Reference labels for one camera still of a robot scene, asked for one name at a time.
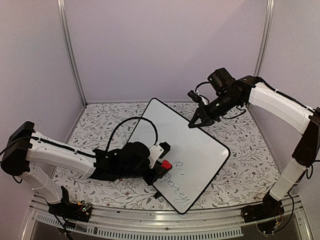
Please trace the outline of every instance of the whiteboard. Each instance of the whiteboard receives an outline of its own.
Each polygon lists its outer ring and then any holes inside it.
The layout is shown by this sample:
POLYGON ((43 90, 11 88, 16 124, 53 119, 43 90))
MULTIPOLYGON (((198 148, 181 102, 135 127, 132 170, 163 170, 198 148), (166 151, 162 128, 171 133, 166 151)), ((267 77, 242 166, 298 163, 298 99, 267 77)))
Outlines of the whiteboard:
MULTIPOLYGON (((178 213, 184 214, 228 160, 230 150, 202 129, 188 128, 186 118, 156 98, 150 100, 142 116, 155 124, 158 143, 171 146, 159 160, 168 160, 172 169, 153 186, 178 213)), ((155 143, 151 124, 140 120, 129 142, 151 147, 155 143)))

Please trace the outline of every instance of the handwriting on whiteboard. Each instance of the handwriting on whiteboard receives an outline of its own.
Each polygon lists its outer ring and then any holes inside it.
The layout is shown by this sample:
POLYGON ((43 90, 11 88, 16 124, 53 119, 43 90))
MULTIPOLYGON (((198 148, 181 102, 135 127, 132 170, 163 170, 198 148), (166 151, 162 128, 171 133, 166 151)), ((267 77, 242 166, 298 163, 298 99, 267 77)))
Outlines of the handwriting on whiteboard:
MULTIPOLYGON (((176 160, 173 165, 176 167, 176 169, 178 169, 181 173, 180 175, 184 175, 183 173, 183 166, 184 163, 176 160)), ((175 199, 173 200, 173 202, 175 204, 184 204, 184 207, 190 205, 192 202, 190 200, 190 198, 188 196, 186 196, 186 193, 182 190, 180 190, 180 187, 177 186, 177 184, 172 180, 171 178, 171 174, 169 172, 167 172, 164 176, 163 179, 160 181, 160 183, 167 183, 167 185, 173 189, 173 193, 175 194, 175 199)))

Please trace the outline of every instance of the robotic arm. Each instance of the robotic arm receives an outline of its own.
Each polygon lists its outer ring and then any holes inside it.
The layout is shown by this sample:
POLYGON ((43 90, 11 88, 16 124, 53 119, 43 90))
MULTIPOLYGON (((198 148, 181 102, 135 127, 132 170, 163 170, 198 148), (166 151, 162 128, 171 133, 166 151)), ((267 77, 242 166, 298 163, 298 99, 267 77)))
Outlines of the robotic arm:
MULTIPOLYGON (((312 109, 282 92, 273 89, 262 78, 245 76, 235 80, 225 68, 214 71, 208 82, 218 98, 209 102, 198 92, 191 90, 188 96, 198 103, 189 128, 204 127, 220 122, 220 117, 235 106, 252 104, 278 116, 293 126, 302 138, 295 148, 292 159, 278 181, 264 196, 261 204, 245 206, 241 215, 245 222, 263 220, 284 213, 281 199, 304 176, 314 161, 320 147, 320 108, 312 109)), ((265 233, 274 232, 270 225, 265 233)))
POLYGON ((141 142, 128 142, 122 149, 111 151, 73 147, 42 135, 34 130, 33 122, 27 121, 10 136, 1 168, 31 185, 34 191, 45 198, 51 214, 88 222, 91 205, 83 201, 70 202, 66 188, 53 182, 37 162, 66 168, 85 178, 102 181, 142 177, 150 186, 172 168, 167 160, 158 160, 170 148, 166 142, 150 148, 141 142))

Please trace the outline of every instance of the leaf pattern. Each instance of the leaf pattern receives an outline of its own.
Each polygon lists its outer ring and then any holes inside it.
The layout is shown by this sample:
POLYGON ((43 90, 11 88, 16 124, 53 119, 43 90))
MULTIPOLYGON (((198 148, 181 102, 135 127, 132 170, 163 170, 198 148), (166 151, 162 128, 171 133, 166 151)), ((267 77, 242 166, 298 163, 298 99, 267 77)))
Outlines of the leaf pattern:
MULTIPOLYGON (((191 119, 195 103, 168 103, 191 119)), ((147 103, 90 104, 78 122, 70 145, 88 149, 104 149, 114 127, 121 121, 141 116, 147 103)), ((239 113, 229 111, 226 117, 239 113)), ((115 133, 110 150, 122 148, 129 139, 137 120, 126 122, 115 133)), ((231 156, 209 187, 191 209, 221 208, 260 201, 279 177, 277 166, 251 115, 222 119, 203 128, 231 150, 231 156)), ((53 180, 65 186, 70 200, 91 202, 96 206, 142 210, 173 210, 168 202, 153 196, 156 190, 140 178, 115 182, 85 179, 79 173, 57 167, 53 180)))

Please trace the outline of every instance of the table top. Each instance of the table top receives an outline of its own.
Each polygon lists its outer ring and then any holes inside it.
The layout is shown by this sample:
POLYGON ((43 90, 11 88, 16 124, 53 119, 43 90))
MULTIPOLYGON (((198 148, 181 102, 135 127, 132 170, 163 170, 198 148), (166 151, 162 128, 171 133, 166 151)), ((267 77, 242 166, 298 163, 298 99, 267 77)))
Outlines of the table top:
MULTIPOLYGON (((167 103, 191 119, 195 103, 167 103)), ((90 104, 72 134, 69 144, 82 148, 104 149, 114 127, 129 117, 141 116, 147 103, 90 104)), ((238 114, 231 110, 226 117, 238 114)), ((128 141, 137 121, 118 129, 111 148, 121 148, 128 141)), ((218 175, 191 209, 230 207, 261 201, 279 177, 279 171, 259 129, 246 112, 234 119, 203 128, 231 150, 231 156, 218 175)), ((156 190, 140 178, 115 182, 85 179, 79 173, 58 167, 53 180, 65 186, 71 201, 85 200, 95 206, 141 210, 173 210, 162 197, 154 199, 156 190)))

